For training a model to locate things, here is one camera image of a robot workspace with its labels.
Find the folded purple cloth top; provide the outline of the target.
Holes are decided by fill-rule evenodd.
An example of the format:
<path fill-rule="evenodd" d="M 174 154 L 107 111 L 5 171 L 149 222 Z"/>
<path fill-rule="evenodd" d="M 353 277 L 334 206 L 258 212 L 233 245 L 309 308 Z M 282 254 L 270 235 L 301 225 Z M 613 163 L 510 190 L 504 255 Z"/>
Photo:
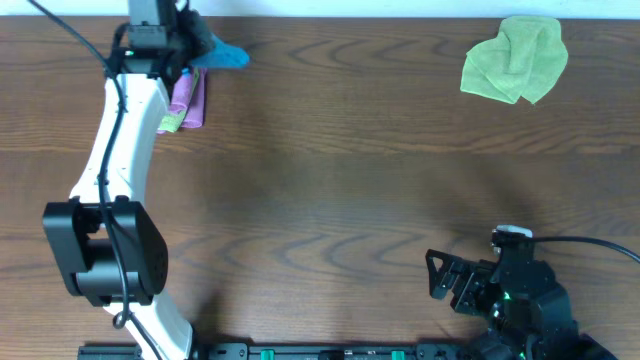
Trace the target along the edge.
<path fill-rule="evenodd" d="M 173 88 L 171 103 L 169 105 L 170 114 L 177 115 L 188 109 L 197 80 L 198 73 L 196 70 L 186 69 L 183 72 Z"/>

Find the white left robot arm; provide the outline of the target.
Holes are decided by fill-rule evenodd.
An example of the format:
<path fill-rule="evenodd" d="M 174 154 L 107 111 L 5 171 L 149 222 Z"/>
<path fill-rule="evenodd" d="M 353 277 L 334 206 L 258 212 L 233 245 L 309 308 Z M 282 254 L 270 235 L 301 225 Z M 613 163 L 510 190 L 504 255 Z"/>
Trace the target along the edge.
<path fill-rule="evenodd" d="M 173 1 L 131 1 L 102 65 L 104 110 L 68 200 L 50 202 L 43 227 L 67 291 L 112 317 L 139 359 L 208 359 L 165 284 L 165 240 L 144 207 L 156 132 L 170 92 L 192 59 L 214 47 L 206 24 Z"/>

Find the crumpled green microfiber cloth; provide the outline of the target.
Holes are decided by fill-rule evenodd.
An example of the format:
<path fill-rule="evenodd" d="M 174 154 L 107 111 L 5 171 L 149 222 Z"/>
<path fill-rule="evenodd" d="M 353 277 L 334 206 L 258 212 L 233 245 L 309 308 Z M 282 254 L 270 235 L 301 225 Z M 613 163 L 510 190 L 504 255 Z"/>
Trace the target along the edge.
<path fill-rule="evenodd" d="M 541 100 L 568 63 L 561 23 L 550 17 L 513 16 L 497 35 L 466 53 L 460 90 L 507 104 Z"/>

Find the blue microfiber cloth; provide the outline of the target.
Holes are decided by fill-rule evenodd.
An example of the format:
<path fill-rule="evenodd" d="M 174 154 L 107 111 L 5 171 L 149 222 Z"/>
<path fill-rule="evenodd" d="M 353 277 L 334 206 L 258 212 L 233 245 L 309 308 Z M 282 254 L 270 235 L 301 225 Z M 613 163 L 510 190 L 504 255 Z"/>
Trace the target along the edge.
<path fill-rule="evenodd" d="M 182 69 L 182 75 L 190 74 L 196 68 L 242 69 L 250 62 L 244 49 L 225 43 L 213 33 L 205 38 L 194 37 L 192 50 L 193 57 Z"/>

